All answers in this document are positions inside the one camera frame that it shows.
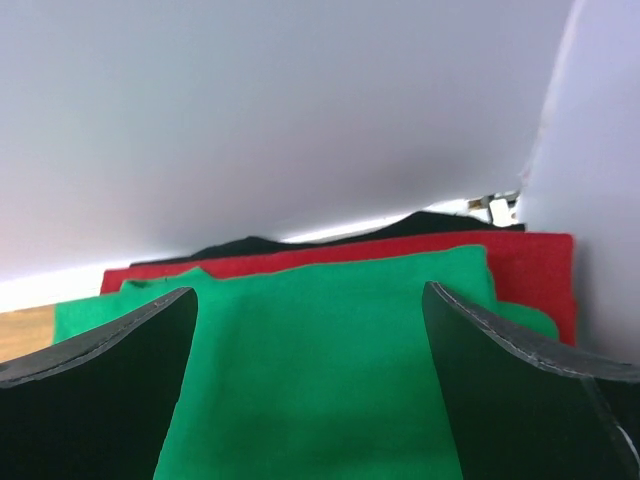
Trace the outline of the green t shirt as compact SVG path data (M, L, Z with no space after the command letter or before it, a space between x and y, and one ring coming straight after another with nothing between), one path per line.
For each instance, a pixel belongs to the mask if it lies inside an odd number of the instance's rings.
M458 479L422 313L429 281L547 337L539 310L497 299L481 246L220 280L202 269L61 303L54 338L179 287L198 296L158 479Z

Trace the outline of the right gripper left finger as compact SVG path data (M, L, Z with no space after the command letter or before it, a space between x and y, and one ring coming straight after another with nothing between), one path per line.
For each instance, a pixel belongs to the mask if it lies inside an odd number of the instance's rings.
M196 292L179 288L2 363L2 478L152 478L197 312Z

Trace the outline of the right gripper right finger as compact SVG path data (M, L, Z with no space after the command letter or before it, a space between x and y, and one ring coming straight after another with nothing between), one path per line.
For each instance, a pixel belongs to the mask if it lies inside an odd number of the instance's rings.
M464 478L638 478L638 366L550 339L437 282L422 306Z

